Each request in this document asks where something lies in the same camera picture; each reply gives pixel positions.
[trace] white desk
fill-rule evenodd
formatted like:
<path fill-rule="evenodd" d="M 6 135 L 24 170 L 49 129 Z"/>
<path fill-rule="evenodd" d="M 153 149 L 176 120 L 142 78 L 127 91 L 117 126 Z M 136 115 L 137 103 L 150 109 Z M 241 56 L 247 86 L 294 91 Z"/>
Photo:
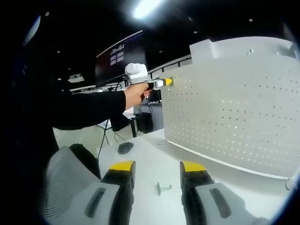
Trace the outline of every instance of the white desk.
<path fill-rule="evenodd" d="M 164 141 L 164 130 L 128 140 L 133 149 L 125 155 L 118 154 L 118 145 L 103 148 L 99 166 L 102 176 L 117 162 L 136 161 L 135 188 L 131 225 L 184 225 L 181 204 L 180 164 L 182 160 L 204 165 L 215 182 L 222 182 L 245 201 L 246 209 L 256 217 L 272 219 L 285 202 L 289 192 L 284 180 L 250 174 L 194 155 Z M 157 182 L 172 189 L 158 196 Z"/>

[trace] ceiling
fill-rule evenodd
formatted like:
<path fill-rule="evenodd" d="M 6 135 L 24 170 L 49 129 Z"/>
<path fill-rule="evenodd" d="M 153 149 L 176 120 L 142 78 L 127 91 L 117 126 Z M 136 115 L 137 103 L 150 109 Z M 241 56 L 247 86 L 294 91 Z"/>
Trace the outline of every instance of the ceiling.
<path fill-rule="evenodd" d="M 133 11 L 139 2 L 61 0 L 50 5 L 49 15 L 41 17 L 38 38 L 53 76 L 68 89 L 95 84 L 95 57 L 139 30 L 144 32 L 147 66 L 152 69 L 189 54 L 190 44 L 207 38 L 284 38 L 283 19 L 290 14 L 288 7 L 266 1 L 164 0 L 138 20 Z M 77 73 L 83 74 L 84 82 L 66 81 Z"/>

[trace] yellow nozzle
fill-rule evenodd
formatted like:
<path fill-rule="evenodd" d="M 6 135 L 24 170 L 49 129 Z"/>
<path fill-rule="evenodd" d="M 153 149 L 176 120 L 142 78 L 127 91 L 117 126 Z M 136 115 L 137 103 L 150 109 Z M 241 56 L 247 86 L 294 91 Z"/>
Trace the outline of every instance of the yellow nozzle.
<path fill-rule="evenodd" d="M 172 82 L 173 82 L 172 79 L 168 79 L 168 78 L 165 79 L 166 86 L 170 85 Z"/>
<path fill-rule="evenodd" d="M 124 170 L 124 171 L 130 171 L 131 166 L 134 163 L 134 161 L 127 161 L 127 162 L 120 162 L 112 165 L 109 167 L 110 170 Z"/>
<path fill-rule="evenodd" d="M 182 161 L 185 172 L 196 172 L 196 171 L 203 171 L 206 168 L 203 165 L 192 163 L 188 161 Z"/>

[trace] small metal part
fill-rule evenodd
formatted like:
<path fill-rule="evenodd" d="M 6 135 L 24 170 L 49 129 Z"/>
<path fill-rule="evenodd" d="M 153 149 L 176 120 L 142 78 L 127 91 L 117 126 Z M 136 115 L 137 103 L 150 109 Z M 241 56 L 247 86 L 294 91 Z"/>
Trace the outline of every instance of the small metal part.
<path fill-rule="evenodd" d="M 159 182 L 157 182 L 157 191 L 158 191 L 158 195 L 161 195 L 162 191 L 167 191 L 167 190 L 171 190 L 172 189 L 172 185 L 170 184 L 169 187 L 160 187 Z"/>

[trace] hand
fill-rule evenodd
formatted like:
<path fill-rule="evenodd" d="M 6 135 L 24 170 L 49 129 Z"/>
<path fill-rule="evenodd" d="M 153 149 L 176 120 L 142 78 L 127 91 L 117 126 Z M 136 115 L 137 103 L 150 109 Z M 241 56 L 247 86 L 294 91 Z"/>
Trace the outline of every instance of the hand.
<path fill-rule="evenodd" d="M 148 88 L 147 83 L 132 84 L 124 91 L 126 97 L 126 110 L 141 103 L 141 95 L 147 97 L 152 90 L 145 90 Z"/>

